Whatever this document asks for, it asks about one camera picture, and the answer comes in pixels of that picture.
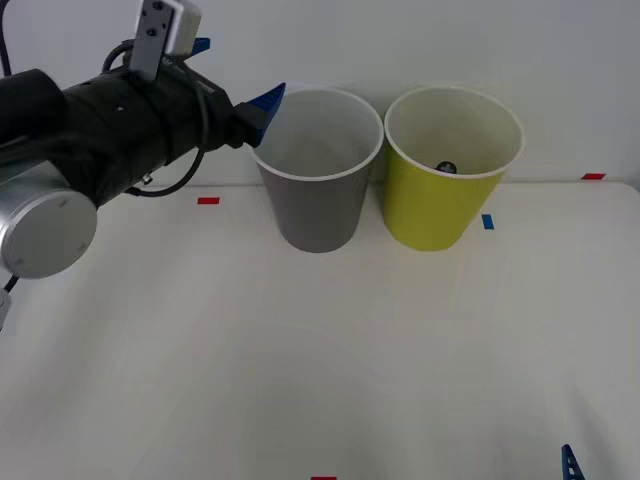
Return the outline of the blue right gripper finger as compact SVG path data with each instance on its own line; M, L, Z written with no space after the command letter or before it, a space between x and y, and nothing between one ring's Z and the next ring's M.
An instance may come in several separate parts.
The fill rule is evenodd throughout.
M569 444L561 448L563 480L585 480L585 476Z

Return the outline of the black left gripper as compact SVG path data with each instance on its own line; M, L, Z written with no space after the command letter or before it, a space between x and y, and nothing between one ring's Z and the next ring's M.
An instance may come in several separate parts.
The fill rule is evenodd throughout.
M196 37L189 57L210 48L209 37ZM235 107L243 143L261 144L285 91L281 83ZM196 147L210 152L228 142L234 108L226 91L181 62L162 60L153 83L153 110L159 124L153 142L157 159L177 159Z

